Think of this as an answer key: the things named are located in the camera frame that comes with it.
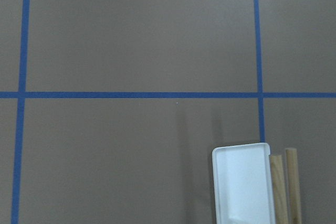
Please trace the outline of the white rack base tray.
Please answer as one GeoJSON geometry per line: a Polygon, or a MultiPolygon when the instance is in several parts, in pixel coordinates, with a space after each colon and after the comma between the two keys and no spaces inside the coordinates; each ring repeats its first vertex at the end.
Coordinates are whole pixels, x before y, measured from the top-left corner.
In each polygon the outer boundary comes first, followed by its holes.
{"type": "Polygon", "coordinates": [[[217,223],[275,223],[270,147],[253,143],[212,151],[217,223]]]}

